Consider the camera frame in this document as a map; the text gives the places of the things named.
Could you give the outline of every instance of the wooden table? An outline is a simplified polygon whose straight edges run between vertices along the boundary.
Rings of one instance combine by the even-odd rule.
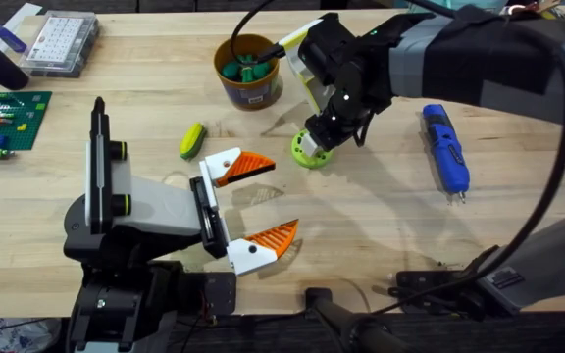
[[[394,13],[347,11],[341,21],[362,34]],[[277,40],[321,15],[263,13],[245,32]],[[430,100],[395,99],[372,122],[366,147],[349,141],[326,168],[299,168],[290,140],[311,113],[287,63],[282,97],[259,112],[234,108],[213,71],[217,45],[242,16],[99,15],[103,33],[81,78],[32,79],[26,90],[54,95],[33,150],[0,162],[0,317],[71,312],[81,270],[63,255],[63,218],[83,193],[84,142],[98,95],[112,136],[129,144],[138,176],[176,187],[198,176],[197,164],[179,156],[193,122],[209,129],[200,157],[240,146],[277,162],[273,172],[218,190],[234,236],[300,219],[281,261],[238,280],[237,313],[296,312],[310,286],[331,288],[351,310],[378,309],[393,302],[385,293],[396,272],[461,269],[489,246],[506,243],[531,213],[559,128],[485,109],[444,105],[472,174],[466,205],[441,192],[425,150],[420,112]],[[21,37],[29,40],[39,22],[27,18]],[[565,180],[543,223],[564,217]],[[230,269],[227,259],[214,260],[199,245],[165,258],[192,271]],[[531,309],[565,310],[565,297]]]

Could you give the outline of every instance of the clear plastic box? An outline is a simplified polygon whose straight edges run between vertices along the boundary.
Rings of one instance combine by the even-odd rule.
[[[94,13],[48,11],[19,67],[33,76],[79,77],[98,35]]]

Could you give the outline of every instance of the blue screwdriver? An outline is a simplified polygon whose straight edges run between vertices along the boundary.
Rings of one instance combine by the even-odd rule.
[[[458,194],[461,202],[466,203],[470,173],[446,111],[441,104],[429,104],[422,110],[422,116],[427,123],[431,150],[436,159],[441,182],[447,192]]]

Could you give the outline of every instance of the green ring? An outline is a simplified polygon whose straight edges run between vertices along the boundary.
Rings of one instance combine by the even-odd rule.
[[[333,157],[333,151],[320,151],[313,157],[309,157],[304,154],[304,151],[302,151],[302,148],[298,143],[298,138],[302,138],[302,136],[307,133],[309,132],[306,129],[303,129],[293,137],[293,139],[291,140],[291,157],[293,157],[295,163],[300,165],[300,167],[308,169],[321,168],[331,160],[331,158]]]

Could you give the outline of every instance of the black cable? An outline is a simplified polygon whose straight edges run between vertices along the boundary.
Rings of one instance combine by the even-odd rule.
[[[45,320],[47,320],[47,319],[35,319],[35,320],[26,321],[24,323],[2,326],[2,327],[0,327],[0,329],[18,328],[18,327],[21,327],[21,326],[24,326],[24,325],[39,323],[39,322],[45,321]]]
[[[376,310],[373,312],[373,314],[386,313],[399,306],[409,303],[412,300],[421,298],[429,294],[435,294],[446,289],[464,286],[487,276],[489,273],[498,268],[498,266],[502,265],[502,263],[505,262],[529,237],[531,232],[536,228],[539,221],[546,213],[548,206],[550,206],[553,198],[555,197],[555,194],[559,189],[559,185],[561,184],[561,180],[564,177],[565,172],[565,50],[558,43],[536,31],[533,31],[532,29],[529,29],[527,27],[516,27],[516,29],[519,35],[525,37],[525,39],[529,40],[530,43],[536,44],[540,47],[540,49],[545,50],[551,55],[552,59],[556,62],[557,67],[561,71],[562,81],[564,84],[564,121],[561,131],[561,138],[559,140],[559,147],[557,150],[557,155],[555,156],[553,168],[550,172],[548,181],[546,183],[546,186],[544,187],[544,191],[538,201],[538,204],[536,205],[536,208],[531,213],[527,221],[523,224],[522,228],[518,231],[516,236],[509,242],[509,244],[507,244],[502,252],[474,275],[464,277],[457,281],[449,282],[437,287],[429,288],[427,290],[423,290],[412,296],[402,299],[395,304],[389,305],[380,310]]]
[[[193,331],[197,327],[197,323],[200,321],[201,318],[202,318],[201,315],[198,316],[197,319],[195,319],[195,321],[193,322],[193,325],[191,325],[191,328],[189,329],[188,333],[186,334],[186,337],[184,338],[184,343],[182,344],[182,349],[180,350],[180,353],[184,353],[184,350],[186,349],[186,345],[193,336]]]
[[[254,17],[254,15],[256,15],[259,11],[263,10],[264,7],[268,6],[272,2],[274,2],[274,0],[263,0],[263,2],[261,2],[259,5],[257,5],[254,9],[248,11],[248,13],[245,14],[245,16],[243,17],[243,19],[241,19],[241,21],[239,21],[238,25],[236,25],[236,27],[234,28],[234,31],[232,32],[232,36],[231,36],[232,57],[234,58],[234,60],[236,62],[238,62],[242,66],[248,66],[248,67],[249,66],[255,66],[255,65],[258,65],[258,64],[261,64],[261,63],[265,63],[266,61],[271,59],[271,57],[259,56],[256,61],[240,60],[238,58],[238,56],[236,56],[236,53],[234,53],[234,42],[236,41],[236,38],[238,37],[239,32],[245,26],[245,24],[247,24],[247,22],[250,21],[250,19],[252,19]]]

